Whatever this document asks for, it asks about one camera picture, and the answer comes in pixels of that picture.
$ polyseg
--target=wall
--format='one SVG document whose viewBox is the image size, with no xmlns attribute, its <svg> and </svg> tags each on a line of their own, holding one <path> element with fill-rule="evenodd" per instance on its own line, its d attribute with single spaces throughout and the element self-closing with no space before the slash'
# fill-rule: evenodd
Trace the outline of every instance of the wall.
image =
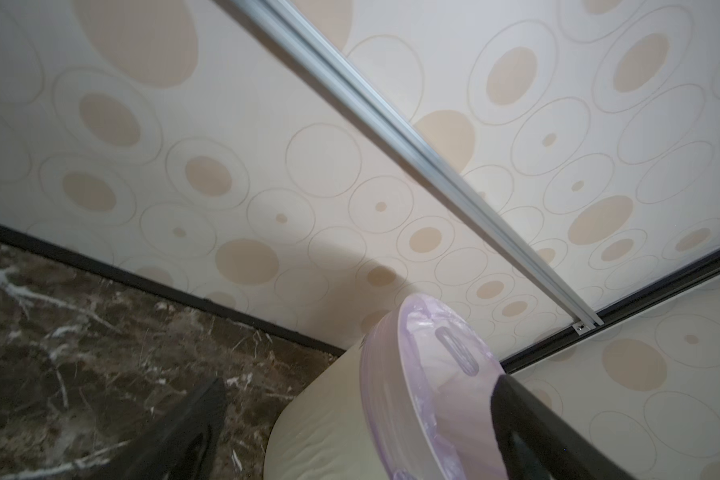
<svg viewBox="0 0 720 480">
<path fill-rule="evenodd" d="M 637 478 L 720 480 L 720 276 L 517 376 Z"/>
<path fill-rule="evenodd" d="M 720 247 L 720 0 L 297 6 L 594 308 Z M 0 223 L 338 346 L 570 323 L 210 0 L 0 2 Z"/>
<path fill-rule="evenodd" d="M 216 377 L 210 480 L 260 479 L 278 415 L 335 359 L 0 244 L 0 478 L 87 478 Z"/>
</svg>

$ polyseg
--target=marble floor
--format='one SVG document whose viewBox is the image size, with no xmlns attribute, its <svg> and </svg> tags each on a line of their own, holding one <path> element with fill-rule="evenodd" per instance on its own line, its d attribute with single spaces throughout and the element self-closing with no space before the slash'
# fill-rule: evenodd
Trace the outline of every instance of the marble floor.
<svg viewBox="0 0 720 480">
<path fill-rule="evenodd" d="M 261 478 L 278 414 L 334 359 L 0 244 L 0 478 L 85 478 L 212 376 L 211 478 Z"/>
</svg>

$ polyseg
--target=metal rail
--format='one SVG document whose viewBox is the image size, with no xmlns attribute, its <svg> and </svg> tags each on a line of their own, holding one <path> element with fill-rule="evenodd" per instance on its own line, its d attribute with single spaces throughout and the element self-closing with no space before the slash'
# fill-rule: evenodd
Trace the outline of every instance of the metal rail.
<svg viewBox="0 0 720 480">
<path fill-rule="evenodd" d="M 568 346 L 582 342 L 597 332 L 612 328 L 644 310 L 675 298 L 718 275 L 720 275 L 720 248 L 597 312 L 605 324 L 596 331 L 577 336 L 568 329 L 562 330 L 501 360 L 501 366 L 506 373 L 515 373 Z"/>
<path fill-rule="evenodd" d="M 287 0 L 216 0 L 472 231 L 580 323 L 597 314 L 493 211 Z"/>
</svg>

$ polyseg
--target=patterned wallpaper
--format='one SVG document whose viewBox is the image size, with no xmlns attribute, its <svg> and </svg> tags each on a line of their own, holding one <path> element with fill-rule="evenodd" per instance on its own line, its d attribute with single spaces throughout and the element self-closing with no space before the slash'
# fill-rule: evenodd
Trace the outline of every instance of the patterned wallpaper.
<svg viewBox="0 0 720 480">
<path fill-rule="evenodd" d="M 593 308 L 720 247 L 720 0 L 296 5 Z M 0 2 L 0 223 L 337 346 L 570 323 L 211 0 Z"/>
<path fill-rule="evenodd" d="M 640 480 L 720 480 L 720 276 L 516 374 Z"/>
</svg>

